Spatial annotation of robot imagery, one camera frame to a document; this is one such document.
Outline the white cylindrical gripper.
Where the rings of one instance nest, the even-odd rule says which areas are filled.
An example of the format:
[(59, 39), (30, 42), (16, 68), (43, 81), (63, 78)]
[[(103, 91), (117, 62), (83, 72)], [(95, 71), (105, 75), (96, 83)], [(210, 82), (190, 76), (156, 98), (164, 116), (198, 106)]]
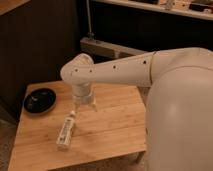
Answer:
[[(73, 85), (72, 86), (72, 98), (74, 102), (74, 110), (78, 112), (80, 107), (79, 104), (89, 104), (94, 99), (94, 94), (91, 88), (90, 83), (84, 83), (80, 85)], [(93, 101), (91, 103), (91, 107), (94, 111), (97, 112), (96, 102)]]

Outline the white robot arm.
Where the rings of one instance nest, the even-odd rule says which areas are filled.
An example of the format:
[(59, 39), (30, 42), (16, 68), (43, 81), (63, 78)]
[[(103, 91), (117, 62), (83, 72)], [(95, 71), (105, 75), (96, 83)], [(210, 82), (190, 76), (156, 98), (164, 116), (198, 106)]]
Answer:
[(98, 64), (81, 53), (60, 75), (77, 104), (89, 101), (93, 82), (148, 88), (148, 171), (213, 171), (212, 50), (160, 50)]

